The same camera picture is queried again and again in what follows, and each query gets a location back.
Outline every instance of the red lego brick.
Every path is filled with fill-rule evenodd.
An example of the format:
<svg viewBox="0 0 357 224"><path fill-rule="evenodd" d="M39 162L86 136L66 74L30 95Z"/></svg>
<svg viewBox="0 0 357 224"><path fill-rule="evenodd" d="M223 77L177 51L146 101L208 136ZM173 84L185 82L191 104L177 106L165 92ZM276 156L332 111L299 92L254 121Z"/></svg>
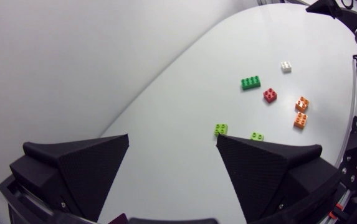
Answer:
<svg viewBox="0 0 357 224"><path fill-rule="evenodd" d="M278 96L278 94L271 88L269 88L267 91L265 91L263 93L263 95L264 95L265 100L267 100L267 102L269 102L269 103L276 100L277 96Z"/></svg>

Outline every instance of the white wall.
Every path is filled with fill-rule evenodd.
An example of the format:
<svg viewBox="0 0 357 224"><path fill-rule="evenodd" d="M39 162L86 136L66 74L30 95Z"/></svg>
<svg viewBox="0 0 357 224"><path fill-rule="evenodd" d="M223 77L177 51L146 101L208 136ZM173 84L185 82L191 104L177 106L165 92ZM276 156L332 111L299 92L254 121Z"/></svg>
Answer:
<svg viewBox="0 0 357 224"><path fill-rule="evenodd" d="M99 137L177 56L243 7L241 0L0 0L0 182L24 141ZM0 223L8 222L0 194Z"/></svg>

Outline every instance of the black textured surface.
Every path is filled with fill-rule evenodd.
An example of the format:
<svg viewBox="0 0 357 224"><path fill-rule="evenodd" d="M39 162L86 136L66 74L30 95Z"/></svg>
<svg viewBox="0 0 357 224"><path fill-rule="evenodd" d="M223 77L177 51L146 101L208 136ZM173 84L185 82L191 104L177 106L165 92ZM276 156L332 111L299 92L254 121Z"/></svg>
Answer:
<svg viewBox="0 0 357 224"><path fill-rule="evenodd" d="M188 221L161 221L161 220L144 220L139 218L131 218L128 224L218 224L213 218L203 220L188 220Z"/></svg>
<svg viewBox="0 0 357 224"><path fill-rule="evenodd" d="M128 148L128 136L23 145L26 155L58 168L84 218L96 222Z"/></svg>
<svg viewBox="0 0 357 224"><path fill-rule="evenodd" d="M217 148L248 222L258 220L291 167L320 156L322 148L286 146L220 135Z"/></svg>

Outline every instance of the white lego brick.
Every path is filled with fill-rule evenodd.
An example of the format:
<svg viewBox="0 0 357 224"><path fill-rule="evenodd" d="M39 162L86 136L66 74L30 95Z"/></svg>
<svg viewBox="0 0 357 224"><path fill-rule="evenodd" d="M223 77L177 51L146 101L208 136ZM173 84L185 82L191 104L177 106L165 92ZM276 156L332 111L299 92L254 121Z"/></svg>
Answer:
<svg viewBox="0 0 357 224"><path fill-rule="evenodd" d="M292 66L290 65L290 62L281 62L280 66L284 73L292 71Z"/></svg>

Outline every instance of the lime green lego brick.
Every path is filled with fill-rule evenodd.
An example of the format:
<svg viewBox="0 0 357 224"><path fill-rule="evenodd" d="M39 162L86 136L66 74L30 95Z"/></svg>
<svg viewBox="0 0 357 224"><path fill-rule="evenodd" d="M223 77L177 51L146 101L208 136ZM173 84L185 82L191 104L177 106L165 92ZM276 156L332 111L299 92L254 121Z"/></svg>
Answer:
<svg viewBox="0 0 357 224"><path fill-rule="evenodd" d="M260 87L261 82L258 76L245 78L240 81L242 83L242 89L248 90L250 88Z"/></svg>
<svg viewBox="0 0 357 224"><path fill-rule="evenodd" d="M250 136L250 140L263 141L264 135L260 133L252 133L252 135Z"/></svg>
<svg viewBox="0 0 357 224"><path fill-rule="evenodd" d="M216 128L214 130L214 134L218 136L218 134L227 134L228 125L227 124L216 124Z"/></svg>

